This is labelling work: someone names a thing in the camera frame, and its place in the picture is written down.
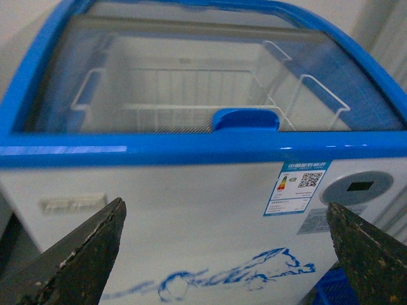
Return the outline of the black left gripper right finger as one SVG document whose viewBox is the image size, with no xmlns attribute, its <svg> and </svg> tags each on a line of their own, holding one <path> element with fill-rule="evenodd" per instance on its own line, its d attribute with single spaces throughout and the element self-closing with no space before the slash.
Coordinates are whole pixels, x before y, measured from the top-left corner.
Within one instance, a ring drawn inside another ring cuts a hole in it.
<svg viewBox="0 0 407 305">
<path fill-rule="evenodd" d="M 338 203 L 326 218 L 335 254 L 361 304 L 406 304 L 406 245 Z"/>
</svg>

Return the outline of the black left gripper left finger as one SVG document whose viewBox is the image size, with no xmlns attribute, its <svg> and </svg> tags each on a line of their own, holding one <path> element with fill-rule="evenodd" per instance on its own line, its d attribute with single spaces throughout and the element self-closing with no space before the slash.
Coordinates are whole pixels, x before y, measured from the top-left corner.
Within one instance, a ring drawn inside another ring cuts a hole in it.
<svg viewBox="0 0 407 305">
<path fill-rule="evenodd" d="M 125 202 L 116 198 L 21 270 L 1 280 L 1 304 L 98 304 L 115 264 Z"/>
</svg>

